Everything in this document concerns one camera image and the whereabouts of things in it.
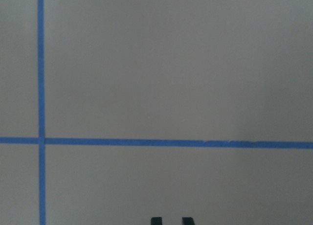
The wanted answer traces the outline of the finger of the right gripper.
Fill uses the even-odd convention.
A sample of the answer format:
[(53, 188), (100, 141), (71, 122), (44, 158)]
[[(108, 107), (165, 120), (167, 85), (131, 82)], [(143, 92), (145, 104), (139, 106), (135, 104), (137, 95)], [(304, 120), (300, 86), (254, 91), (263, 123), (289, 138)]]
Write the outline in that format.
[(152, 217), (150, 220), (150, 225), (162, 225), (161, 217)]
[(182, 217), (182, 225), (195, 225), (192, 217)]

